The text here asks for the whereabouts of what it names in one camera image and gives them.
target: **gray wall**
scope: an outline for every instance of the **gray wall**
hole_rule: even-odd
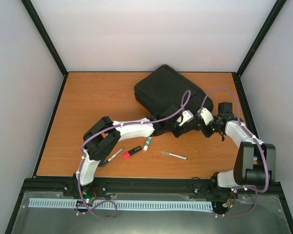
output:
[[[277,148],[276,178],[293,215],[293,0],[242,76],[260,137]]]
[[[236,71],[275,0],[33,0],[69,71]]]
[[[63,77],[20,0],[0,0],[0,234],[31,177]]]

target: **robotic arm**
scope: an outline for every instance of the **robotic arm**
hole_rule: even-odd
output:
[[[155,120],[165,118],[174,113],[178,108],[171,106],[162,114],[155,114],[137,120],[140,124],[131,122],[112,121],[109,117],[99,120],[85,135],[86,142],[91,136],[103,129],[120,125],[107,131],[107,136],[98,135],[84,145],[85,162],[81,168],[81,185],[87,185],[93,181],[93,175],[98,166],[111,153],[117,142],[133,137],[156,137],[166,132],[172,132],[175,137],[190,130],[202,131],[205,137],[210,137],[214,133],[219,133],[224,140],[224,136],[229,136],[239,147],[234,169],[228,172],[215,173],[212,176],[212,187],[234,187],[237,185],[265,184],[266,175],[264,172],[263,161],[261,160],[255,139],[260,143],[264,151],[266,163],[269,169],[269,183],[274,182],[275,172],[275,147],[265,144],[256,138],[242,123],[232,114],[232,103],[223,102],[218,105],[218,115],[213,116],[209,110],[204,108],[193,115],[189,110],[184,110],[178,115],[163,121]]]

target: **wooden tabletop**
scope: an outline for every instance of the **wooden tabletop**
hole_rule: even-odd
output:
[[[79,148],[83,135],[100,118],[137,120],[149,115],[134,96],[134,85],[148,76],[148,72],[70,72],[39,164],[38,176],[72,176],[81,161]],[[225,87],[236,94],[231,73],[181,73],[202,88],[205,93]],[[213,93],[213,114],[219,102],[233,102],[224,91]],[[118,142],[112,154],[120,148],[124,152],[141,145],[146,138],[138,137]],[[162,150],[186,156],[182,160],[161,153]],[[148,151],[138,152],[128,159],[116,156],[95,176],[151,177],[151,178],[209,178],[214,172],[233,169],[238,149],[219,134],[205,138],[201,132],[190,131],[179,138],[172,133],[153,137]]]

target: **black metal frame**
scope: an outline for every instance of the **black metal frame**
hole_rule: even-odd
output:
[[[51,120],[49,122],[49,126],[46,131],[45,138],[43,140],[42,148],[39,154],[39,158],[37,160],[37,164],[34,170],[34,174],[32,178],[25,179],[24,184],[22,186],[20,195],[18,197],[17,203],[15,205],[14,211],[11,215],[10,222],[6,229],[6,234],[11,233],[13,229],[14,222],[16,220],[20,204],[26,191],[54,191],[54,192],[63,192],[64,195],[72,195],[78,197],[76,194],[76,181],[73,177],[59,177],[59,176],[36,176],[36,172],[39,166],[39,162],[42,157],[42,153],[52,126],[52,122],[54,120],[54,116],[59,105],[61,95],[65,86],[65,82],[67,80],[68,72],[62,63],[62,60],[57,53],[46,29],[43,26],[32,2],[30,0],[21,0],[24,4],[29,16],[31,17],[33,23],[35,24],[37,30],[39,31],[43,41],[45,42],[47,48],[49,49],[53,59],[58,65],[61,73],[63,74],[63,82],[61,85],[61,89],[51,116]],[[240,68],[237,72],[232,72],[233,81],[235,84],[235,88],[238,93],[238,97],[240,100],[240,104],[242,107],[243,115],[245,118],[245,122],[248,128],[258,136],[256,126],[251,114],[251,110],[244,92],[244,88],[241,82],[241,76],[245,71],[247,65],[251,61],[254,56],[256,50],[260,46],[260,43],[263,41],[265,35],[268,30],[272,26],[274,20],[278,16],[281,11],[283,5],[286,0],[277,0],[275,5],[273,6],[271,12],[269,13],[266,21],[264,22],[261,30],[259,31],[257,37],[255,38],[251,48],[249,49],[246,57],[244,58]],[[227,197],[219,197],[214,198],[207,193],[209,180],[207,179],[132,179],[132,178],[96,178],[93,186],[97,188],[98,196],[105,197],[106,193],[162,193],[162,194],[183,194],[189,197],[194,198],[203,198],[208,201],[223,201],[227,199]],[[281,205],[283,207],[289,228],[291,233],[293,233],[293,219],[285,199],[281,184],[276,182],[269,186],[266,194],[274,194],[278,195],[281,201]]]

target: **black case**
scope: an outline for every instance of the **black case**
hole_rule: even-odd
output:
[[[163,113],[172,105],[180,107],[182,95],[186,90],[191,91],[186,109],[195,115],[201,108],[206,94],[196,84],[168,65],[162,65],[134,87],[137,101],[151,114]],[[204,107],[212,112],[213,102],[209,97]]]

